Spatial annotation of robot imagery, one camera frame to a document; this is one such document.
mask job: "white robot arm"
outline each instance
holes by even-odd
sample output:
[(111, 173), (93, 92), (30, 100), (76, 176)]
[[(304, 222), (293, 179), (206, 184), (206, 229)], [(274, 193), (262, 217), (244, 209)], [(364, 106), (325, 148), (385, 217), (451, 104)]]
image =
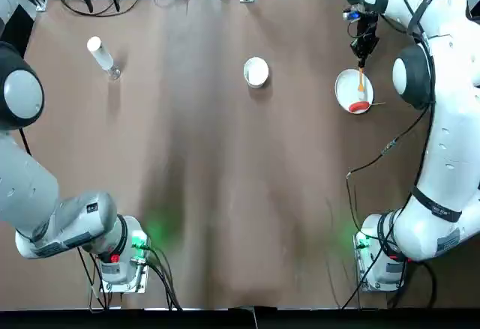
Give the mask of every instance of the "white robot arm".
[[(0, 34), (18, 2), (0, 0)], [(43, 109), (44, 90), (36, 73), (12, 46), (0, 42), (0, 220), (16, 229), (16, 247), (25, 258), (83, 246), (100, 258), (104, 281), (134, 291), (146, 272), (131, 262), (145, 255), (132, 245), (147, 241), (138, 221), (117, 215), (108, 193), (60, 199), (55, 177), (9, 134), (34, 123)]]
[(433, 258), (480, 231), (480, 27), (467, 18), (467, 0), (348, 1), (423, 36), (429, 49), (407, 47), (393, 67), (394, 86), (407, 103), (421, 109), (434, 98), (418, 182), (403, 210), (370, 215), (355, 237), (357, 244), (364, 234), (388, 240), (367, 238), (357, 258), (365, 273), (382, 251), (364, 290), (391, 291), (401, 280), (399, 258)]

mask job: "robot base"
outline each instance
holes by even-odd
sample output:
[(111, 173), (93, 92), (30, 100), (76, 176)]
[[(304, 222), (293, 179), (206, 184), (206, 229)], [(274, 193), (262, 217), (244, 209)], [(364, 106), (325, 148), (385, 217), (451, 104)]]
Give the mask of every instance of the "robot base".
[[(359, 249), (359, 247), (362, 246), (362, 244), (365, 243), (365, 236), (362, 233), (357, 233), (356, 235), (353, 235), (353, 252), (355, 253), (355, 264), (356, 264), (356, 270), (358, 273), (358, 281), (362, 280), (363, 276), (365, 275), (365, 272), (368, 270), (368, 268), (372, 265), (374, 259), (378, 255), (378, 250), (380, 250), (380, 246), (378, 245), (378, 241), (373, 238), (368, 239), (370, 243), (376, 242), (377, 245), (370, 245), (369, 247), (365, 247), (362, 249)], [(375, 277), (375, 267), (379, 265), (379, 261), (377, 260), (374, 267), (370, 269), (368, 272), (367, 276), (365, 277), (363, 283), (360, 286), (360, 289), (363, 292), (394, 292), (400, 287), (400, 276), (401, 273), (397, 274), (398, 275), (398, 280), (393, 283), (382, 283), (382, 280), (378, 280)]]
[(138, 266), (136, 268), (135, 277), (126, 284), (112, 284), (105, 280), (103, 281), (103, 287), (107, 292), (111, 293), (139, 293), (143, 294), (147, 288), (147, 280), (149, 278), (149, 267)]
[(145, 293), (149, 267), (131, 262), (132, 258), (147, 259), (149, 252), (133, 247), (138, 240), (149, 245), (149, 240), (137, 219), (125, 216), (127, 224), (127, 242), (118, 263), (100, 266), (103, 275), (103, 287), (112, 293)]

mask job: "clear bottle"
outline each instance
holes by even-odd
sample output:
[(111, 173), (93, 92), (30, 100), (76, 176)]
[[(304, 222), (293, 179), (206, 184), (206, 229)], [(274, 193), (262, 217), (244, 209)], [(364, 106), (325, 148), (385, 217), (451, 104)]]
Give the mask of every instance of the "clear bottle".
[(105, 70), (111, 80), (117, 80), (120, 78), (122, 72), (118, 65), (113, 61), (108, 49), (102, 44), (99, 37), (92, 37), (88, 40), (87, 48), (93, 55), (98, 65)]

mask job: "white paper cup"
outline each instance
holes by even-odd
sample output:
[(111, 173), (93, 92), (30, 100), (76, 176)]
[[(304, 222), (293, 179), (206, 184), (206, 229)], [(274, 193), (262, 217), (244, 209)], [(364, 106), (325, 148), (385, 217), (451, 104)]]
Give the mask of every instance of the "white paper cup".
[(243, 76), (251, 88), (260, 88), (269, 77), (267, 62), (259, 57), (253, 57), (245, 62)]

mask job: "white plate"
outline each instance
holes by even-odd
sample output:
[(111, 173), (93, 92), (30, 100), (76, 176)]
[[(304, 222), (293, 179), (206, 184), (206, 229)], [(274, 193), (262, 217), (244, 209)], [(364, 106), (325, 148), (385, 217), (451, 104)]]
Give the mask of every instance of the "white plate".
[[(370, 80), (365, 76), (365, 73), (363, 73), (363, 86), (367, 97), (364, 100), (359, 99), (359, 78), (360, 72), (358, 70), (346, 69), (338, 75), (337, 81), (335, 82), (335, 96), (337, 97), (338, 103), (348, 111), (348, 113), (365, 113), (374, 102), (374, 88)], [(367, 109), (362, 109), (357, 112), (349, 111), (349, 107), (352, 104), (362, 101), (370, 104)]]

